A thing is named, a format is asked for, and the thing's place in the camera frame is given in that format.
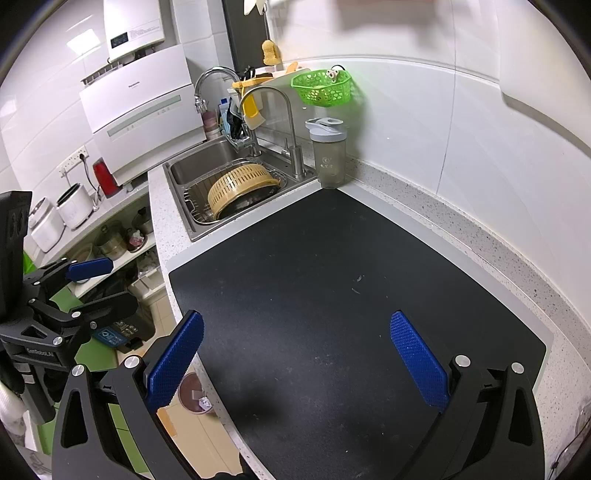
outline digital display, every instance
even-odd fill
[[[118,47],[119,45],[123,45],[124,43],[128,42],[129,38],[127,36],[127,32],[122,33],[121,35],[117,35],[115,38],[111,38],[111,48]]]

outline kitchen faucet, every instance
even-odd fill
[[[306,176],[306,171],[304,169],[304,155],[302,153],[301,146],[297,144],[297,139],[296,139],[296,135],[295,135],[296,128],[294,126],[294,117],[293,117],[293,113],[291,111],[291,102],[290,102],[288,96],[285,93],[283,93],[282,91],[280,91],[279,89],[276,89],[275,87],[270,87],[267,85],[260,85],[258,87],[253,88],[252,90],[249,90],[248,93],[242,98],[242,101],[240,102],[240,106],[238,108],[238,111],[242,112],[242,107],[243,107],[244,101],[247,99],[247,97],[259,90],[273,90],[274,92],[279,93],[283,97],[283,99],[285,100],[285,105],[287,106],[287,116],[290,121],[290,129],[291,129],[291,147],[288,149],[289,158],[291,160],[291,168],[292,168],[293,175],[294,175],[295,179],[302,180]]]
[[[234,70],[229,69],[227,67],[213,67],[206,72],[203,72],[201,76],[197,79],[197,83],[195,84],[195,107],[199,113],[205,113],[207,111],[207,104],[203,97],[201,96],[201,88],[203,87],[203,82],[207,77],[214,73],[224,73],[228,75],[234,82],[240,82],[240,77]],[[241,148],[245,147],[252,147],[252,156],[258,157],[261,155],[261,147],[258,144],[258,139],[256,137],[256,133],[251,130],[247,125],[243,126],[243,130],[245,132],[245,137],[239,140],[234,140],[230,135],[223,132],[224,137],[230,142],[230,144],[238,151]]]

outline red container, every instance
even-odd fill
[[[95,162],[92,169],[95,171],[95,177],[107,198],[111,198],[115,193],[120,191],[121,187],[117,186],[115,178],[111,175],[111,172],[102,159]]]

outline white wall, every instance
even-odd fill
[[[341,63],[357,85],[351,103],[332,109],[304,106],[289,89],[299,136],[306,119],[342,118],[351,156],[495,231],[591,326],[591,158],[505,102],[494,2],[271,0],[268,15],[285,63]],[[287,132],[270,111],[268,126]]]
[[[0,193],[8,192],[9,190],[20,190],[20,185],[17,178],[14,176],[2,136],[0,135]]]
[[[215,7],[217,2],[210,3]],[[157,49],[183,43],[193,81],[220,62],[232,66],[220,9],[212,8],[210,19],[206,0],[162,0],[161,10],[167,39]],[[87,30],[98,43],[77,54],[67,43]],[[79,93],[81,80],[104,66],[107,58],[103,2],[69,0],[33,35],[0,86],[1,136],[20,188],[33,191],[33,202],[43,196],[55,202],[67,189],[57,167],[80,146],[87,147],[89,166],[100,158]],[[208,82],[206,94],[215,97],[212,102],[219,102],[220,83]],[[92,168],[90,175],[96,184]],[[83,165],[70,172],[69,179],[90,191]]]

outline water heater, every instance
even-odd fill
[[[103,0],[109,61],[164,41],[158,0]]]

